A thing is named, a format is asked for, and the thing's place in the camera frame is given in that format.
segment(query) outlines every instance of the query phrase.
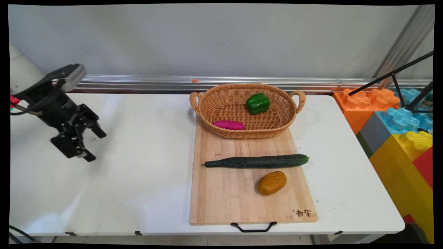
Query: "blue building block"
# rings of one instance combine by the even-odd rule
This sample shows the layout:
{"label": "blue building block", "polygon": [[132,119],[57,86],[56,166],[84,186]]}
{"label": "blue building block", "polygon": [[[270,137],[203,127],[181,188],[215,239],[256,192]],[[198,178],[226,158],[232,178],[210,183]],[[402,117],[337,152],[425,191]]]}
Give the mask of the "blue building block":
{"label": "blue building block", "polygon": [[413,116],[420,120],[420,128],[423,128],[427,131],[432,130],[432,118],[427,113],[414,113]]}
{"label": "blue building block", "polygon": [[418,132],[419,124],[420,121],[412,116],[412,112],[404,108],[389,108],[386,112],[374,112],[360,134],[375,153],[391,134]]}
{"label": "blue building block", "polygon": [[420,91],[417,90],[417,89],[404,89],[404,88],[402,88],[402,89],[400,89],[400,92],[401,92],[401,96],[403,97],[403,101],[404,101],[405,105],[411,103],[411,101],[413,99],[415,99],[420,94]]}

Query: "wicker basket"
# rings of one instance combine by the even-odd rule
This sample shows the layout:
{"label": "wicker basket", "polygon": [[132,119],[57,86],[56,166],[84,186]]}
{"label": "wicker basket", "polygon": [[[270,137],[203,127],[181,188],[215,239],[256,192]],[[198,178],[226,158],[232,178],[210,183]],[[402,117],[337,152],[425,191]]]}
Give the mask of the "wicker basket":
{"label": "wicker basket", "polygon": [[[246,109],[246,101],[256,93],[264,93],[271,105],[266,112],[251,115]],[[292,99],[294,95],[300,97],[298,108]],[[191,93],[189,100],[211,132],[225,138],[246,139],[274,137],[282,133],[302,110],[306,96],[302,91],[287,94],[266,84],[227,84],[213,87],[203,95]],[[239,121],[245,130],[228,130],[212,124],[220,120]]]}

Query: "basket handle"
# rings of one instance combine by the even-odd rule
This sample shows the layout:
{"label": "basket handle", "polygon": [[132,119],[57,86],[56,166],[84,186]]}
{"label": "basket handle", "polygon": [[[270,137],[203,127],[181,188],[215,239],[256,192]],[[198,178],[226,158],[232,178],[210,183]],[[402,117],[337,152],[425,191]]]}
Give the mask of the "basket handle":
{"label": "basket handle", "polygon": [[191,93],[191,95],[189,95],[189,102],[191,102],[191,106],[192,106],[192,108],[194,108],[194,111],[195,111],[199,116],[201,116],[201,114],[200,114],[200,108],[198,107],[197,99],[196,99],[195,97],[197,97],[198,100],[200,100],[200,98],[201,98],[202,96],[201,96],[199,93],[193,92],[193,93]]}
{"label": "basket handle", "polygon": [[298,95],[300,98],[299,106],[297,110],[295,110],[295,113],[299,114],[299,112],[303,109],[304,104],[306,103],[306,95],[302,91],[293,91],[292,93],[289,94],[289,96],[291,97],[294,95]]}

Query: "wooden cutting board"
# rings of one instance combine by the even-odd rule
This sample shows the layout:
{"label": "wooden cutting board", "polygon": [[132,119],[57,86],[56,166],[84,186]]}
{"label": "wooden cutting board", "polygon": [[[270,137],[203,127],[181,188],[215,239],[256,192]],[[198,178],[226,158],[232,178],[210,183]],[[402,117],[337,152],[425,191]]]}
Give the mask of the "wooden cutting board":
{"label": "wooden cutting board", "polygon": [[[317,221],[317,212],[301,166],[281,169],[202,166],[206,161],[233,156],[289,154],[297,154],[289,129],[274,138],[226,139],[209,132],[198,118],[192,175],[191,225]],[[273,171],[282,171],[288,181],[277,193],[264,196],[257,192],[257,183],[260,178]]]}

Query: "metal handle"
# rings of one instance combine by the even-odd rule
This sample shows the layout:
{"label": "metal handle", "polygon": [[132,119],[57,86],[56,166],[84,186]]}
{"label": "metal handle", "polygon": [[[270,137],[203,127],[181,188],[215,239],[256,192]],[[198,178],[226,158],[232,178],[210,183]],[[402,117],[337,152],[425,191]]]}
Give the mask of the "metal handle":
{"label": "metal handle", "polygon": [[192,108],[194,108],[194,111],[195,111],[199,116],[201,116],[201,115],[200,115],[200,108],[198,107],[196,97],[198,98],[198,100],[200,100],[200,98],[201,98],[202,96],[201,96],[199,93],[196,93],[196,92],[191,93],[191,95],[189,95],[189,102],[191,102],[191,106],[192,106]]}
{"label": "metal handle", "polygon": [[295,113],[299,114],[299,112],[303,109],[304,104],[306,103],[306,95],[302,91],[293,91],[289,94],[289,96],[298,95],[300,97],[299,106],[297,110],[295,110]]}
{"label": "metal handle", "polygon": [[231,226],[233,227],[237,227],[242,233],[264,233],[264,232],[268,232],[269,229],[271,229],[271,226],[275,226],[277,225],[277,222],[271,222],[269,223],[268,228],[264,229],[264,230],[258,230],[258,229],[251,229],[251,230],[243,230],[238,223],[231,223]]}

